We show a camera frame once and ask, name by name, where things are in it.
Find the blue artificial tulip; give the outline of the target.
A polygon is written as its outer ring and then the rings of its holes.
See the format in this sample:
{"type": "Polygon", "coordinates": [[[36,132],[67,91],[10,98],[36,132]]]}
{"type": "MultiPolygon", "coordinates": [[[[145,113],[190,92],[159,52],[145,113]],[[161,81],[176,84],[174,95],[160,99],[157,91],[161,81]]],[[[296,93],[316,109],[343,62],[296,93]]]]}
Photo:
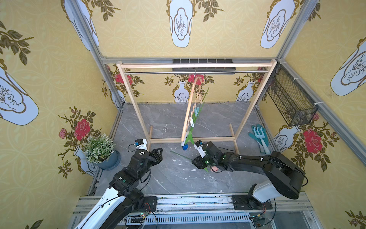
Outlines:
{"type": "Polygon", "coordinates": [[[188,136],[187,136],[187,140],[186,140],[186,142],[185,142],[185,144],[183,144],[182,145],[182,149],[183,150],[187,150],[188,149],[188,143],[191,143],[192,145],[194,145],[194,140],[193,140],[193,135],[192,135],[192,133],[193,133],[193,128],[188,128],[188,130],[186,131],[186,132],[188,132],[188,136]]]}

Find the yellow artificial tulip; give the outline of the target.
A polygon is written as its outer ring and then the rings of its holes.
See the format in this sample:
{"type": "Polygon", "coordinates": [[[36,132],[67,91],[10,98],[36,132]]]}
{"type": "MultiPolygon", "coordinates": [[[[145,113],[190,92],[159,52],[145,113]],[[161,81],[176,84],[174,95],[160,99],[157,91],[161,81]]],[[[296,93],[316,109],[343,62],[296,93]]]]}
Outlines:
{"type": "Polygon", "coordinates": [[[196,95],[196,100],[195,100],[195,103],[193,105],[192,113],[194,113],[194,108],[195,107],[200,107],[199,114],[201,113],[201,111],[202,111],[202,109],[205,105],[205,97],[206,97],[207,94],[208,94],[208,91],[203,92],[201,87],[198,89],[198,93],[196,95]]]}

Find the curved wooden clip hanger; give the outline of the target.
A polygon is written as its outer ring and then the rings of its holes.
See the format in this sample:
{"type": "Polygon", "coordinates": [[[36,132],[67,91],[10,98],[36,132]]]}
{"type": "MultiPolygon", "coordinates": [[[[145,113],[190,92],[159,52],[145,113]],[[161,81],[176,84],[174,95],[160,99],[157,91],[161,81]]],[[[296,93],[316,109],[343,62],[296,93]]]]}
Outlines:
{"type": "Polygon", "coordinates": [[[203,83],[204,83],[204,77],[202,75],[197,75],[195,73],[193,75],[193,84],[192,84],[190,96],[188,99],[187,110],[186,110],[186,114],[185,114],[184,127],[183,127],[182,137],[181,137],[181,146],[183,145],[182,141],[184,140],[184,135],[185,135],[186,131],[188,130],[188,128],[191,127],[189,124],[189,117],[191,117],[191,114],[192,114],[193,105],[196,100],[196,95],[198,93],[198,89],[200,87],[202,87],[203,83]]]}

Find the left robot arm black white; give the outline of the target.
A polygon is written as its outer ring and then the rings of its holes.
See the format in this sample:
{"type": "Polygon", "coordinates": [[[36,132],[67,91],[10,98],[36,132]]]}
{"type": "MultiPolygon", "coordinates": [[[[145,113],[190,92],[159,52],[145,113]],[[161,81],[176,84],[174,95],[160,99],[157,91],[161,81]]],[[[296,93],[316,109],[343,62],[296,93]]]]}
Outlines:
{"type": "Polygon", "coordinates": [[[137,188],[143,176],[163,160],[163,149],[138,149],[128,166],[116,173],[98,203],[76,226],[77,229],[113,229],[128,214],[144,204],[137,188]]]}

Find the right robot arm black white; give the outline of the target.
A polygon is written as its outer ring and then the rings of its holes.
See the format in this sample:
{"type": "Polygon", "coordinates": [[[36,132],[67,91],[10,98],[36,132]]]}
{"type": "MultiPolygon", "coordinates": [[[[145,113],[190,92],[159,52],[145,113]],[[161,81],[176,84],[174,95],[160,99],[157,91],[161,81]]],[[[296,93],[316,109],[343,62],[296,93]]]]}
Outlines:
{"type": "Polygon", "coordinates": [[[216,167],[216,172],[245,171],[264,175],[267,182],[254,184],[246,198],[247,203],[264,203],[272,198],[283,196],[298,199],[305,172],[280,152],[265,156],[242,156],[232,152],[223,153],[211,141],[197,141],[194,148],[199,156],[192,160],[198,169],[216,167]]]}

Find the white clothes peg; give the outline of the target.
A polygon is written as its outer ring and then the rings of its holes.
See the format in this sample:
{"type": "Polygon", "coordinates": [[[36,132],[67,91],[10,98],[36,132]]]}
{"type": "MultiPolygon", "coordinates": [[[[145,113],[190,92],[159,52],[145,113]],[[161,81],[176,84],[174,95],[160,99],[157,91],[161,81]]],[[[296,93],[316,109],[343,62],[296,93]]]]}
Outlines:
{"type": "Polygon", "coordinates": [[[189,124],[190,124],[191,128],[194,128],[194,120],[192,117],[189,117],[189,124]]]}

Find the teal clothes peg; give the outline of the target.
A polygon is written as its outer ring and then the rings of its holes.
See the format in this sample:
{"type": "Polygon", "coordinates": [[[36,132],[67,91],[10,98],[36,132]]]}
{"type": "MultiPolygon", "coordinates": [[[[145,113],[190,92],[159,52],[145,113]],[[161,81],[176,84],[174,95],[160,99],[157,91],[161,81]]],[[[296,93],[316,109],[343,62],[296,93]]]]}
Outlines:
{"type": "Polygon", "coordinates": [[[199,111],[200,111],[200,107],[195,107],[194,108],[194,115],[195,115],[195,117],[198,117],[199,116],[199,111]]]}

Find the potted white flower plant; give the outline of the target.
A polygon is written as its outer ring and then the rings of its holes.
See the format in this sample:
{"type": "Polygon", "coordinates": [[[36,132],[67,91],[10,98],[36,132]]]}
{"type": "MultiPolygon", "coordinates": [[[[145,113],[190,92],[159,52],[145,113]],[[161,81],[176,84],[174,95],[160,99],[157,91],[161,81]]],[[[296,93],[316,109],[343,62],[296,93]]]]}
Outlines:
{"type": "Polygon", "coordinates": [[[106,134],[91,135],[86,138],[83,150],[89,163],[109,171],[116,168],[121,160],[119,152],[114,149],[115,146],[106,134]]]}

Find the teal garden gloves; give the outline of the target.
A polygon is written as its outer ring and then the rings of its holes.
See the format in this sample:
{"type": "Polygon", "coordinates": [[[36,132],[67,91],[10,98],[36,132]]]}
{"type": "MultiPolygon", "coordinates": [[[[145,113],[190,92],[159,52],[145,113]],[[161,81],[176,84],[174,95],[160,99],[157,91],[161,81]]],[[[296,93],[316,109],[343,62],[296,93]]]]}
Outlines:
{"type": "Polygon", "coordinates": [[[261,153],[267,155],[271,153],[266,129],[262,125],[252,125],[251,133],[249,133],[248,135],[258,143],[261,153]]]}

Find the light garden hand fork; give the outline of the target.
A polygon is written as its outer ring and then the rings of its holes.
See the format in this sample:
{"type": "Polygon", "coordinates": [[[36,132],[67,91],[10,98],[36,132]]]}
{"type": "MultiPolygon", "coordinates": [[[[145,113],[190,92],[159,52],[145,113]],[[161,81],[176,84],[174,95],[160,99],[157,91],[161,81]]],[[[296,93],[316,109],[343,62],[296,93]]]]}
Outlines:
{"type": "Polygon", "coordinates": [[[262,128],[262,127],[255,127],[255,128],[254,128],[254,135],[255,135],[258,139],[260,139],[261,144],[262,144],[262,146],[263,146],[263,149],[264,149],[265,153],[266,153],[267,155],[269,155],[271,152],[270,152],[270,150],[269,150],[268,146],[266,145],[266,143],[265,143],[265,141],[264,141],[264,139],[265,139],[265,135],[264,135],[264,132],[263,132],[263,128],[262,128]]]}

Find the metal rack rod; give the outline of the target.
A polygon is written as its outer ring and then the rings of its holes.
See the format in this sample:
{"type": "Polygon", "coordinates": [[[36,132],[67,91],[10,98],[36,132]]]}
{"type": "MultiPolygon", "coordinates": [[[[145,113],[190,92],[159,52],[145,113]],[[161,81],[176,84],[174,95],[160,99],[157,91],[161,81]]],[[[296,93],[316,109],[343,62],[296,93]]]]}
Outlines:
{"type": "Polygon", "coordinates": [[[170,72],[126,72],[126,74],[236,74],[236,73],[267,73],[266,70],[247,71],[170,71],[170,72]]]}

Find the wooden clothes rack frame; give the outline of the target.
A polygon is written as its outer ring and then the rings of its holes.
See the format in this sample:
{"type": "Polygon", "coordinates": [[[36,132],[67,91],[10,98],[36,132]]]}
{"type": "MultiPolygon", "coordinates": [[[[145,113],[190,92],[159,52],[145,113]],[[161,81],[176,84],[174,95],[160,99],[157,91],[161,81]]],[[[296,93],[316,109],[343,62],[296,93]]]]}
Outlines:
{"type": "Polygon", "coordinates": [[[145,139],[147,140],[147,150],[149,151],[152,144],[172,144],[172,143],[181,143],[181,138],[152,138],[152,130],[153,127],[150,127],[150,131],[147,131],[146,125],[144,123],[140,108],[137,105],[137,102],[134,99],[131,85],[129,84],[129,80],[125,75],[125,68],[128,69],[152,69],[152,68],[193,68],[194,71],[200,71],[203,68],[226,68],[226,67],[267,67],[267,73],[264,74],[262,81],[257,89],[257,93],[254,95],[246,114],[244,115],[241,124],[236,132],[232,127],[232,124],[229,125],[231,136],[214,136],[214,137],[193,137],[194,143],[198,140],[203,142],[233,142],[234,143],[234,151],[238,154],[239,149],[237,145],[237,139],[239,138],[245,124],[247,123],[250,114],[252,113],[257,101],[259,100],[260,94],[265,89],[265,85],[267,84],[272,72],[274,71],[277,64],[276,59],[272,59],[269,63],[260,63],[260,62],[246,62],[246,63],[194,63],[194,64],[123,64],[122,62],[118,62],[116,64],[119,73],[124,81],[124,85],[127,89],[128,95],[130,97],[131,103],[135,109],[141,127],[145,134],[145,139]]]}

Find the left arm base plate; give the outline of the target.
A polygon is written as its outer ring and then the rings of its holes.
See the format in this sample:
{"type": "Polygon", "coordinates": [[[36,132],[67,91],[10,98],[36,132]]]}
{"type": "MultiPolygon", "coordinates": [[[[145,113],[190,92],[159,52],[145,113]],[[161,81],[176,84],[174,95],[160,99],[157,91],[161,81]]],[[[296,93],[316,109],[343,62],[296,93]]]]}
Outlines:
{"type": "Polygon", "coordinates": [[[117,208],[118,213],[129,214],[132,212],[155,212],[157,207],[156,196],[145,196],[137,199],[126,198],[117,208]]]}

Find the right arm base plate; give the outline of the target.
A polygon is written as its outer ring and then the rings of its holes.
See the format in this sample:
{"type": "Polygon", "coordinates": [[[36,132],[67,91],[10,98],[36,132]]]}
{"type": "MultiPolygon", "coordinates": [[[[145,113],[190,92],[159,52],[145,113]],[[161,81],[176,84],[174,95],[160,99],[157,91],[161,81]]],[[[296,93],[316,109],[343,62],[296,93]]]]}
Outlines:
{"type": "Polygon", "coordinates": [[[272,210],[273,205],[271,201],[266,201],[264,203],[259,202],[252,196],[248,195],[233,195],[231,198],[231,203],[235,210],[272,210]]]}

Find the aluminium rail front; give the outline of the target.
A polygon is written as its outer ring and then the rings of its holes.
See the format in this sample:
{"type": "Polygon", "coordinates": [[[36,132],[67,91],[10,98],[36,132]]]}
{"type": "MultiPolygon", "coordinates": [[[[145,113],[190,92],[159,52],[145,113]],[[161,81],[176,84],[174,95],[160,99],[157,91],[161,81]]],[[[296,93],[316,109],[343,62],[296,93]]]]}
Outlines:
{"type": "MultiPolygon", "coordinates": [[[[233,195],[237,193],[209,193],[209,194],[177,194],[157,195],[156,210],[159,213],[170,211],[204,211],[204,210],[234,210],[233,195]]],[[[100,196],[80,197],[72,213],[73,216],[86,216],[100,196]]],[[[278,210],[304,211],[313,210],[313,206],[306,193],[301,192],[299,199],[291,200],[285,197],[275,199],[278,210]]]]}

